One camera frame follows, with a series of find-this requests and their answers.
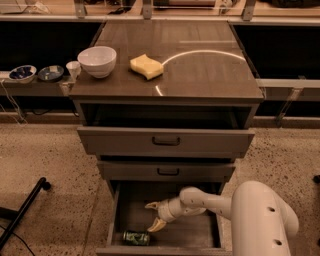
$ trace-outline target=small bowl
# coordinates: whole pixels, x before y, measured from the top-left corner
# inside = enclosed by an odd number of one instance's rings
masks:
[[[37,69],[34,66],[24,65],[11,70],[9,78],[22,84],[28,84],[34,79],[36,72]]]
[[[49,66],[41,69],[38,73],[38,78],[41,81],[54,83],[61,80],[64,69],[61,66]]]

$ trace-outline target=yellow sponge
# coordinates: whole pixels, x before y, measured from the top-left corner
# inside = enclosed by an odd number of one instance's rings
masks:
[[[130,67],[133,71],[144,75],[147,80],[163,73],[163,65],[156,60],[150,59],[146,54],[130,60]]]

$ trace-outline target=terrazzo floor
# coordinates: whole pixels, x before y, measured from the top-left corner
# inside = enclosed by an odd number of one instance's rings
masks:
[[[37,256],[95,255],[95,248],[106,245],[113,200],[76,128],[0,124],[0,206],[18,209],[41,177],[52,185],[40,191],[15,230]],[[300,221],[290,241],[292,256],[320,255],[320,185],[312,180],[320,174],[320,129],[252,129],[256,136],[245,158],[236,161],[223,195],[231,196],[247,180],[270,186]],[[225,248],[231,250],[230,222],[223,220],[222,227]],[[32,255],[15,236],[0,254]]]

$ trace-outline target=white cup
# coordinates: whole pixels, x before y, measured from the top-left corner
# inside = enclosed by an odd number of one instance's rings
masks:
[[[72,81],[75,82],[78,75],[80,75],[80,73],[81,73],[80,63],[78,61],[70,61],[67,63],[66,67],[70,73]]]

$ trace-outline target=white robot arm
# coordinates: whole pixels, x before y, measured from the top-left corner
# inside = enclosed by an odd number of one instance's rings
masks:
[[[205,193],[186,187],[178,197],[154,202],[146,208],[158,211],[158,218],[148,229],[156,232],[180,216],[212,211],[231,221],[234,256],[290,256],[288,238],[299,229],[298,217],[292,208],[268,186],[247,181],[232,198]]]

